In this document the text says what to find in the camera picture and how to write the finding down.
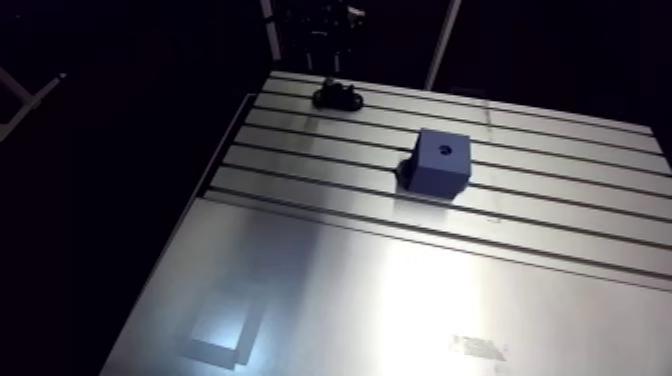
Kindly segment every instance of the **metal table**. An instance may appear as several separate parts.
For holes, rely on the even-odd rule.
[[[103,375],[670,375],[672,180],[649,128],[273,72]],[[467,134],[452,202],[397,187]]]

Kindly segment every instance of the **blue block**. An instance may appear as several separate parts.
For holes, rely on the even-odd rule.
[[[411,158],[400,167],[401,184],[409,191],[453,199],[471,177],[469,137],[422,129]]]

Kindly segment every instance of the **hole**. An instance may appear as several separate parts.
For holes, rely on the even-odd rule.
[[[453,149],[451,149],[448,145],[441,145],[439,146],[439,152],[441,155],[448,155],[453,152]]]

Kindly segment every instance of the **dark background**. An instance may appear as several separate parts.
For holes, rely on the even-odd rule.
[[[447,1],[362,4],[345,75],[421,88]],[[647,124],[669,151],[668,14],[649,0],[463,0],[436,89]],[[0,66],[31,91],[68,73],[0,144],[15,362],[98,372],[269,55],[257,1],[2,3]]]

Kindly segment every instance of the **black clamp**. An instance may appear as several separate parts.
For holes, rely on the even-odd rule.
[[[354,86],[346,87],[333,78],[326,78],[322,83],[322,89],[313,94],[313,105],[317,108],[357,111],[364,106],[364,98],[355,93]]]

